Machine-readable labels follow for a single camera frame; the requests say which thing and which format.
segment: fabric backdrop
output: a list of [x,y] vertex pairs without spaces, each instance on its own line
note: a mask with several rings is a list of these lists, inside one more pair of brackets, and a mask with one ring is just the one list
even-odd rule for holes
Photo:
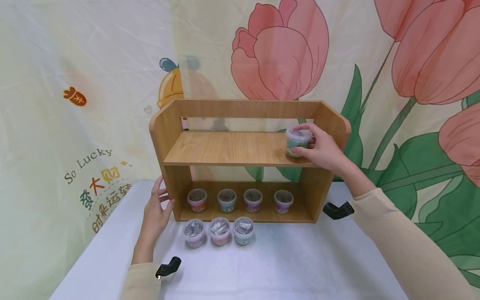
[[[131,183],[159,174],[148,121],[182,97],[341,111],[347,155],[480,298],[479,17],[477,0],[0,1],[0,298],[48,298]],[[296,181],[300,170],[193,174]]]

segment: small plastic tub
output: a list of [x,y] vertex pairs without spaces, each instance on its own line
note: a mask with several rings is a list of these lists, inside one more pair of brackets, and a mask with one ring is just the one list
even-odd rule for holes
[[234,190],[224,189],[218,193],[218,204],[220,204],[220,210],[224,213],[231,213],[235,209],[236,201],[237,194]]
[[193,189],[187,195],[187,202],[194,213],[201,213],[207,207],[207,192],[202,189]]
[[247,211],[249,213],[256,213],[260,209],[260,203],[264,199],[262,192],[257,189],[248,189],[243,194],[243,200],[247,205]]
[[183,227],[183,235],[190,248],[198,248],[205,241],[205,224],[199,219],[191,219]]
[[293,195],[289,191],[279,190],[273,195],[275,210],[279,214],[286,214],[293,204]]
[[233,222],[233,237],[240,246],[250,244],[253,237],[253,221],[250,218],[241,216]]
[[292,147],[303,147],[306,148],[308,142],[312,139],[313,135],[308,129],[293,131],[293,127],[288,128],[285,131],[287,135],[287,154],[292,157],[300,157],[300,155],[293,154],[291,151]]
[[228,242],[228,237],[230,236],[230,222],[223,217],[215,218],[210,222],[208,233],[212,238],[213,244],[223,246]]

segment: pink tulip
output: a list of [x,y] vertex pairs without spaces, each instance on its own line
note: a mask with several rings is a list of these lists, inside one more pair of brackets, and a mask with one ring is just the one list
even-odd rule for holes
[[480,103],[451,117],[443,124],[438,143],[480,188]]
[[436,1],[412,22],[392,65],[401,96],[447,104],[480,90],[480,1]]
[[399,42],[413,20],[436,1],[439,0],[375,0],[375,7],[385,33]]
[[314,0],[257,3],[232,46],[232,76],[248,99],[295,100],[322,75],[328,28]]

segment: hand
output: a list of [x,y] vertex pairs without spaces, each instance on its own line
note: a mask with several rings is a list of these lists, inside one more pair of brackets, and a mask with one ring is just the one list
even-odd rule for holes
[[319,167],[340,175],[342,170],[351,162],[338,148],[333,137],[321,130],[313,123],[303,123],[293,128],[294,131],[308,129],[313,133],[315,146],[313,149],[293,147],[291,151],[297,155],[308,158]]
[[148,263],[153,261],[153,248],[160,234],[165,230],[170,219],[170,214],[175,205],[175,200],[171,199],[165,210],[161,203],[170,199],[167,189],[160,190],[160,184],[163,176],[160,176],[153,185],[152,195],[145,205],[144,220],[137,244],[133,251],[132,264]]

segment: white table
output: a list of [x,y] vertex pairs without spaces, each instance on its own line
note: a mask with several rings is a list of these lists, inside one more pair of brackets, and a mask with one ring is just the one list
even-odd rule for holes
[[[120,297],[153,181],[135,183],[58,286],[52,300],[109,300]],[[328,201],[351,199],[333,183]],[[155,248],[154,261],[182,259],[166,277],[159,299],[406,299],[374,243],[351,217],[317,224],[261,224],[256,239],[241,247],[210,240],[190,249],[184,223],[172,219]]]

